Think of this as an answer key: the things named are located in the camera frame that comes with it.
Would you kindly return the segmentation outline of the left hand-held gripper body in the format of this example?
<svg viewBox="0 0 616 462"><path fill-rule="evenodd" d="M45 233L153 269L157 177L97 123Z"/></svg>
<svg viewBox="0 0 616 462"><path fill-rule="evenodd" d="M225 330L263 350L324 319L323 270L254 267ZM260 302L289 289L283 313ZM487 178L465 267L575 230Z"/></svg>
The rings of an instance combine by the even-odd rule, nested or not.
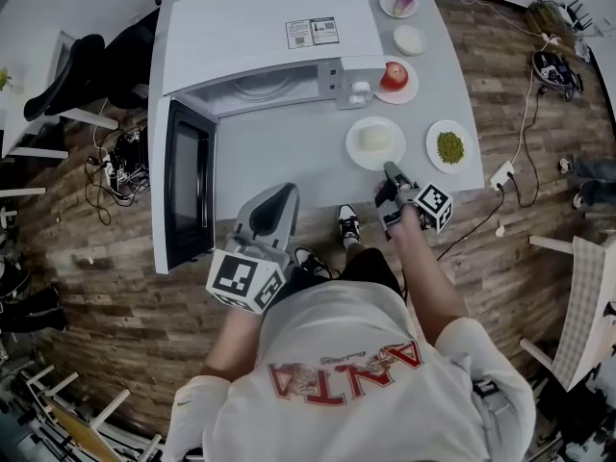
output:
<svg viewBox="0 0 616 462"><path fill-rule="evenodd" d="M287 203L276 230L256 236L249 218L265 200L286 191ZM240 209L223 249L214 252L207 291L219 302L254 314L264 313L286 282L284 272L291 262L287 246L295 233L299 191L295 184L271 187Z"/></svg>

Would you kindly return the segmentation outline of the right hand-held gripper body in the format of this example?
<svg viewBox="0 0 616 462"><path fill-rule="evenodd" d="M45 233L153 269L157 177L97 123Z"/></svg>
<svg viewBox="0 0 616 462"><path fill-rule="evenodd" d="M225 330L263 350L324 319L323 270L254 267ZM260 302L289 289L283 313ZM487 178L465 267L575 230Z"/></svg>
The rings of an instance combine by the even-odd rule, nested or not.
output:
<svg viewBox="0 0 616 462"><path fill-rule="evenodd" d="M416 183L401 186L386 182L374 198L377 215L385 233L401 221L402 208L413 205L419 213L422 230L440 233L452 216L452 199L433 184L420 188Z"/></svg>

